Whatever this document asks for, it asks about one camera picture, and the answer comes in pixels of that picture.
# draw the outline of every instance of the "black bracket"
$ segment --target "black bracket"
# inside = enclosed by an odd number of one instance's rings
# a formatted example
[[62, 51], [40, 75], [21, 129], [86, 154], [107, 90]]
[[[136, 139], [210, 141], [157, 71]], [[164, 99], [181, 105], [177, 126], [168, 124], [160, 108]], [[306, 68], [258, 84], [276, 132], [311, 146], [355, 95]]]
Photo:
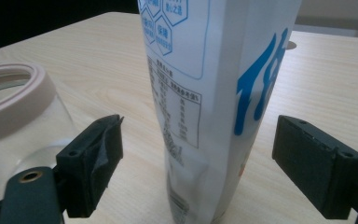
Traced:
[[57, 156], [57, 165], [11, 177], [0, 201], [0, 224], [63, 223], [89, 217], [123, 158], [119, 115], [94, 121]]
[[325, 218], [358, 213], [356, 150], [304, 120], [279, 116], [272, 158]]

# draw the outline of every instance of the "blue hexagon graphic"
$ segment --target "blue hexagon graphic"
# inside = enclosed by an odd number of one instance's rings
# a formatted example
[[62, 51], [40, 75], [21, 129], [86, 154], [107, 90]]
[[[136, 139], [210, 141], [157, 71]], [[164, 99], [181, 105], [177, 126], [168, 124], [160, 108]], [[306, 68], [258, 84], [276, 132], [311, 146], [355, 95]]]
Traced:
[[188, 0], [162, 0], [162, 11], [172, 26], [185, 21], [188, 16]]
[[144, 10], [145, 5], [146, 5], [145, 0], [138, 0], [138, 8], [140, 11]]
[[146, 3], [152, 16], [157, 16], [161, 10], [161, 0], [146, 0]]
[[153, 43], [155, 41], [155, 23], [146, 8], [142, 12], [142, 26], [147, 40], [150, 44]]
[[172, 30], [165, 19], [160, 16], [155, 24], [156, 42], [162, 55], [172, 52]]

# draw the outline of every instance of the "table surface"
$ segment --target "table surface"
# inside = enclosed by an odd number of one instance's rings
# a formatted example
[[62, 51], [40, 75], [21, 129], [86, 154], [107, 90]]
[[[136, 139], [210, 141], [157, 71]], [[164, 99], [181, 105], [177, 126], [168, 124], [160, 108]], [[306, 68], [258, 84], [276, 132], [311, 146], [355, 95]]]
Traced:
[[[358, 150], [358, 38], [293, 32], [245, 173], [222, 223], [325, 220], [271, 158], [280, 114], [307, 120]], [[164, 145], [139, 15], [107, 13], [0, 49], [0, 63], [39, 63], [75, 126], [124, 116], [124, 159], [97, 210], [66, 223], [173, 223]]]

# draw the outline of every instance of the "beige lid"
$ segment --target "beige lid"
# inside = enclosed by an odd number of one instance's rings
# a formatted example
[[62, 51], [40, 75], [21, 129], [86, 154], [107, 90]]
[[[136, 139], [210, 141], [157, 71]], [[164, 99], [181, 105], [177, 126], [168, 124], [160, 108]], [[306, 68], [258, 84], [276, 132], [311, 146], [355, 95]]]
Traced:
[[57, 94], [43, 67], [28, 63], [0, 65], [0, 90], [19, 84], [19, 90], [0, 100], [0, 139], [36, 119]]

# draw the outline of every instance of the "wooden table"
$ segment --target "wooden table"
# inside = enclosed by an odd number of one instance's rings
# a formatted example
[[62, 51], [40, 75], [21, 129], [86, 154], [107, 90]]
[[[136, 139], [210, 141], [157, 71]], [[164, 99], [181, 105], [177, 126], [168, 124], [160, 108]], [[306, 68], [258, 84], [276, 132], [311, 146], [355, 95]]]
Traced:
[[[325, 220], [271, 158], [277, 117], [307, 120], [358, 150], [358, 38], [293, 32], [245, 173], [223, 223]], [[124, 159], [98, 209], [67, 223], [172, 223], [164, 146], [152, 100], [139, 15], [108, 13], [0, 49], [0, 63], [39, 63], [79, 130], [125, 117]]]

